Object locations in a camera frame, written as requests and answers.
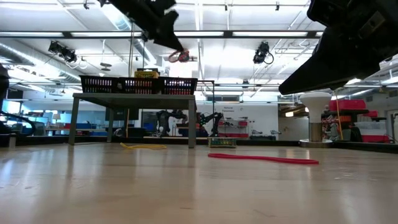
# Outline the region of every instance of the ceiling light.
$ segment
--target ceiling light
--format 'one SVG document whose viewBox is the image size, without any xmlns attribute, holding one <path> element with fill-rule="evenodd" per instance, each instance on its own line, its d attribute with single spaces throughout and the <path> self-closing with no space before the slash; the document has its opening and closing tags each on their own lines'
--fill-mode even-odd
<svg viewBox="0 0 398 224">
<path fill-rule="evenodd" d="M 131 37 L 130 32 L 72 32 L 74 37 Z M 134 37 L 141 36 L 141 32 L 134 32 Z"/>
<path fill-rule="evenodd" d="M 42 77 L 45 79 L 66 79 L 66 77 Z"/>
<path fill-rule="evenodd" d="M 369 91 L 372 91 L 372 90 L 359 91 L 359 92 L 354 93 L 354 94 L 352 94 L 352 95 L 353 95 L 353 96 L 359 96 L 359 95 L 362 95 L 362 94 L 367 93 L 367 92 L 369 92 Z"/>
<path fill-rule="evenodd" d="M 0 32 L 0 35 L 7 37 L 63 37 L 61 32 Z"/>
<path fill-rule="evenodd" d="M 338 99 L 342 99 L 342 98 L 344 98 L 344 97 L 346 97 L 346 95 L 338 95 L 338 96 L 337 96 Z M 331 97 L 331 100 L 336 100 L 336 96 L 332 96 L 332 97 Z"/>
<path fill-rule="evenodd" d="M 383 81 L 383 82 L 381 82 L 381 84 L 388 85 L 388 84 L 396 83 L 396 82 L 398 82 L 398 76 L 392 77 L 392 78 L 390 78 L 390 79 L 388 79 L 386 81 Z"/>
<path fill-rule="evenodd" d="M 360 82 L 360 81 L 362 81 L 362 80 L 360 80 L 358 78 L 354 78 L 354 79 L 348 81 L 348 83 L 346 85 L 354 84 L 354 83 L 357 83 L 357 82 Z"/>
<path fill-rule="evenodd" d="M 35 91 L 40 91 L 40 92 L 43 92 L 43 93 L 45 92 L 45 90 L 43 88 L 40 88 L 38 86 L 33 86 L 33 85 L 27 85 L 27 86 L 25 86 L 25 85 L 17 85 L 17 86 L 23 87 L 23 88 L 28 88 L 28 89 L 35 90 Z"/>
<path fill-rule="evenodd" d="M 285 116 L 286 116 L 286 118 L 291 118 L 291 117 L 294 116 L 294 113 L 293 112 L 288 112 L 288 113 L 285 114 Z"/>
<path fill-rule="evenodd" d="M 204 36 L 213 36 L 219 37 L 224 35 L 224 32 L 219 31 L 198 31 L 198 32 L 190 32 L 190 31 L 178 31 L 174 32 L 177 37 L 204 37 Z"/>
<path fill-rule="evenodd" d="M 234 36 L 249 37 L 306 37 L 308 32 L 233 32 Z"/>
</svg>

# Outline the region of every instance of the metal frame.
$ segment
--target metal frame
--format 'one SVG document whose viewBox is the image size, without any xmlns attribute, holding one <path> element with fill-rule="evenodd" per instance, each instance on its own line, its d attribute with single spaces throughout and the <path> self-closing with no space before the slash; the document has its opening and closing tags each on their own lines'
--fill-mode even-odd
<svg viewBox="0 0 398 224">
<path fill-rule="evenodd" d="M 222 32 L 222 35 L 211 35 Z M 253 33 L 258 35 L 234 35 L 234 32 Z M 306 35 L 294 35 L 305 32 Z M 176 30 L 180 39 L 319 39 L 323 30 Z M 129 39 L 131 31 L 0 31 L 0 38 L 11 39 Z M 135 38 L 141 39 L 141 32 L 136 32 Z"/>
</svg>

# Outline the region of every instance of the table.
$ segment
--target table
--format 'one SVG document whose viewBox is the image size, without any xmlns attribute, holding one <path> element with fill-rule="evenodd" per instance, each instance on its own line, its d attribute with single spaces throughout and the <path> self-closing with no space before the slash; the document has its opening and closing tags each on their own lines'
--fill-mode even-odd
<svg viewBox="0 0 398 224">
<path fill-rule="evenodd" d="M 75 144 L 76 122 L 80 100 L 85 100 L 110 109 L 109 127 L 113 127 L 113 109 L 170 109 L 188 110 L 188 147 L 196 144 L 196 102 L 195 95 L 141 95 L 125 93 L 74 93 L 69 144 Z M 112 129 L 108 128 L 107 142 L 112 141 Z"/>
</svg>

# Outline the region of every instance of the red wire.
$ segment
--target red wire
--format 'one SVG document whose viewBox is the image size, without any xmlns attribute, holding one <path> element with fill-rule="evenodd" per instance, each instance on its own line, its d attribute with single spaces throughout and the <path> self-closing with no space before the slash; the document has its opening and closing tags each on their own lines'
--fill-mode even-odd
<svg viewBox="0 0 398 224">
<path fill-rule="evenodd" d="M 219 158 L 219 159 L 255 159 L 263 161 L 274 161 L 274 162 L 303 164 L 303 165 L 319 164 L 319 161 L 313 159 L 289 159 L 289 158 L 278 158 L 278 157 L 267 157 L 267 156 L 238 156 L 238 155 L 229 155 L 223 153 L 209 153 L 208 157 Z"/>
<path fill-rule="evenodd" d="M 178 62 L 179 57 L 177 57 L 177 59 L 172 59 L 172 57 L 173 57 L 174 55 L 178 54 L 178 53 L 180 53 L 180 52 L 179 52 L 178 50 L 176 50 L 175 52 L 173 52 L 172 54 L 169 55 L 169 62 L 170 62 L 170 63 Z"/>
</svg>

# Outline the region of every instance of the air duct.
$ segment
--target air duct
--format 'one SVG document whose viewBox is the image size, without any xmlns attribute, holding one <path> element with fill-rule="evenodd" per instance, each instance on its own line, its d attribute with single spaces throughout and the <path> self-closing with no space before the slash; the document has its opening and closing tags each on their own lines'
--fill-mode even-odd
<svg viewBox="0 0 398 224">
<path fill-rule="evenodd" d="M 0 62 L 3 65 L 34 65 L 31 61 L 21 57 L 5 45 L 0 45 Z"/>
<path fill-rule="evenodd" d="M 32 47 L 18 40 L 12 40 L 12 39 L 2 40 L 0 42 L 0 50 L 2 49 L 6 49 L 6 52 L 8 52 L 7 54 L 12 53 L 20 58 L 23 58 L 22 61 L 28 62 L 29 63 L 28 65 L 43 67 L 42 68 L 43 70 L 46 70 L 48 72 L 53 72 L 52 75 L 64 76 L 67 78 L 68 81 L 71 81 L 73 83 L 80 83 L 79 75 L 84 75 L 84 73 L 72 69 L 67 65 L 65 65 L 65 63 L 59 62 L 54 58 L 51 59 L 49 56 L 39 52 L 36 49 L 33 49 Z"/>
</svg>

